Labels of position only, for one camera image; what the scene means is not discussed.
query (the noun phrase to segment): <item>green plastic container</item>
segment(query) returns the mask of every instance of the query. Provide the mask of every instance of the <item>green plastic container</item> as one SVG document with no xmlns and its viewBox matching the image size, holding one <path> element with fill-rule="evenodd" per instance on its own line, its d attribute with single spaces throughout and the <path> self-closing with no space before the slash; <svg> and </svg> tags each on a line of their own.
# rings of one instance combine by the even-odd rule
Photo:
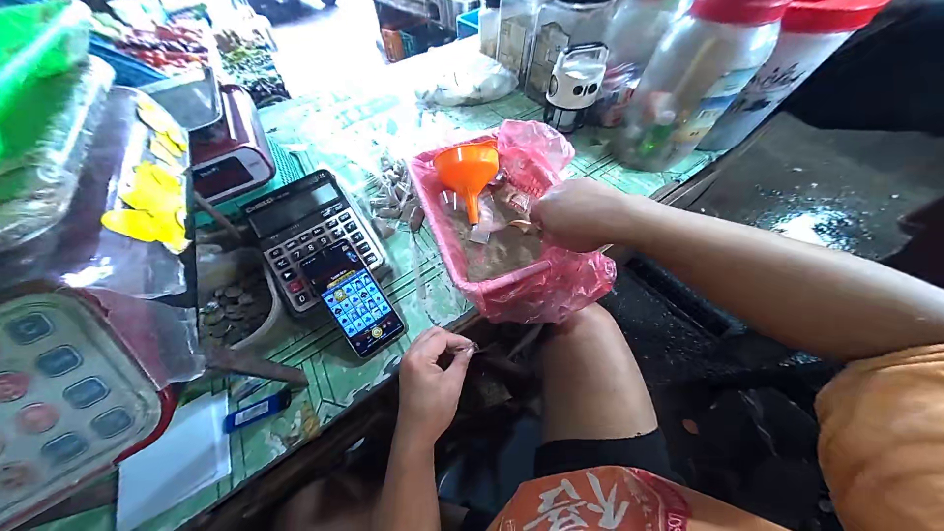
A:
<svg viewBox="0 0 944 531">
<path fill-rule="evenodd" d="M 0 121 L 32 81 L 61 74 L 88 58 L 91 28 L 92 12 L 78 0 L 0 9 Z M 6 125 L 8 131 L 16 128 Z"/>
</svg>

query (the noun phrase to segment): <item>white paper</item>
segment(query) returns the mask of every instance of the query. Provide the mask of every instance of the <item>white paper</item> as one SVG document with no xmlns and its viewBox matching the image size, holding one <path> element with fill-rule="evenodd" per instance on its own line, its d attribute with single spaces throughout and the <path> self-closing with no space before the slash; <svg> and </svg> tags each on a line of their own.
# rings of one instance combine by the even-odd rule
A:
<svg viewBox="0 0 944 531">
<path fill-rule="evenodd" d="M 115 528 L 128 531 L 228 476 L 226 393 L 206 394 L 174 413 L 167 431 L 118 464 Z"/>
</svg>

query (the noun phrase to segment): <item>smartphone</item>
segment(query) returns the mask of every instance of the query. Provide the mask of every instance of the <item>smartphone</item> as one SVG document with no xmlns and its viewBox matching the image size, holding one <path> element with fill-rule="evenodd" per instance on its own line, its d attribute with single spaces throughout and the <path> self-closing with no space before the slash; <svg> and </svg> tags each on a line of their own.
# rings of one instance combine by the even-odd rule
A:
<svg viewBox="0 0 944 531">
<path fill-rule="evenodd" d="M 301 269 L 361 358 L 383 350 L 406 332 L 403 319 L 346 239 L 315 252 Z"/>
</svg>

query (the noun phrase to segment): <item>plastic jar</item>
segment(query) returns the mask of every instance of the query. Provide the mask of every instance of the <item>plastic jar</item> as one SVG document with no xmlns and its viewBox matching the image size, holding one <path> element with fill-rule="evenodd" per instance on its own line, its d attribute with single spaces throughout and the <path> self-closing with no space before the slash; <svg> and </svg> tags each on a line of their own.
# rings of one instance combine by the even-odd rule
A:
<svg viewBox="0 0 944 531">
<path fill-rule="evenodd" d="M 698 145 L 767 61 L 789 0 L 696 0 L 656 47 L 630 100 L 614 155 L 663 171 Z"/>
<path fill-rule="evenodd" d="M 781 21 L 780 40 L 727 111 L 699 143 L 699 149 L 730 149 L 748 137 L 857 29 L 866 26 L 888 0 L 794 2 Z"/>
<path fill-rule="evenodd" d="M 498 10 L 498 0 L 485 0 L 485 6 L 479 9 L 479 51 L 493 59 L 498 52 Z"/>
<path fill-rule="evenodd" d="M 675 0 L 620 0 L 613 21 L 603 33 L 610 49 L 599 99 L 592 113 L 600 125 L 614 128 L 622 123 L 632 92 L 649 64 L 656 44 L 672 21 L 682 15 Z"/>
<path fill-rule="evenodd" d="M 547 0 L 501 0 L 498 8 L 498 51 L 495 57 L 523 85 L 534 44 L 534 21 Z"/>
<path fill-rule="evenodd" d="M 544 103 L 557 57 L 568 46 L 599 43 L 615 0 L 551 0 L 538 10 L 525 94 Z"/>
</svg>

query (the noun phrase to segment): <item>red lid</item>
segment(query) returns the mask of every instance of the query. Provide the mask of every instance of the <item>red lid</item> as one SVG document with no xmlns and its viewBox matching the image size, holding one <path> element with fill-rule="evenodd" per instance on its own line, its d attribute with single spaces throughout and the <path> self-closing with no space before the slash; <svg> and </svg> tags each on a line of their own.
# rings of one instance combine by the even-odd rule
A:
<svg viewBox="0 0 944 531">
<path fill-rule="evenodd" d="M 790 0 L 695 0 L 689 14 L 723 24 L 757 26 L 780 20 Z"/>
<path fill-rule="evenodd" d="M 789 33 L 840 33 L 867 25 L 888 0 L 800 0 L 781 22 Z"/>
</svg>

